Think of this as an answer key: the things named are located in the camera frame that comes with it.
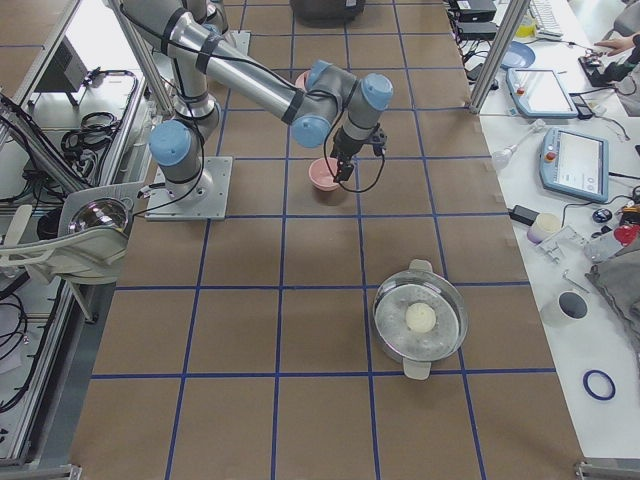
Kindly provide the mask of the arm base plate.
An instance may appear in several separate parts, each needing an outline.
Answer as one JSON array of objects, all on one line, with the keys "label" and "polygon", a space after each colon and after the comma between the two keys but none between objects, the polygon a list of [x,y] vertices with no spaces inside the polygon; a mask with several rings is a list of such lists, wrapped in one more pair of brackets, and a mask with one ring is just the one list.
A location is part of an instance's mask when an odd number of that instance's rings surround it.
[{"label": "arm base plate", "polygon": [[224,220],[227,212],[233,158],[206,156],[198,183],[167,183],[157,167],[155,183],[163,186],[150,191],[144,217],[149,221]]}]

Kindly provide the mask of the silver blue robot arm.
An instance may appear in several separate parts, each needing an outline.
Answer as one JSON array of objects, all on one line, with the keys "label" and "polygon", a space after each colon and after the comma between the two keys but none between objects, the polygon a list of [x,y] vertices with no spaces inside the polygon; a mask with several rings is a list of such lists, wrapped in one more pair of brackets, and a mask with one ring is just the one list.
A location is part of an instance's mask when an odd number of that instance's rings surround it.
[{"label": "silver blue robot arm", "polygon": [[339,186],[350,179],[352,159],[364,146],[371,146],[380,159],[386,157],[380,117],[394,94],[386,76],[358,78],[317,60],[304,87],[298,88],[226,39],[226,23],[211,17],[220,7],[207,2],[124,1],[118,9],[154,49],[175,61],[182,77],[221,83],[288,125],[300,146],[322,148],[325,158],[337,162],[330,172]]}]

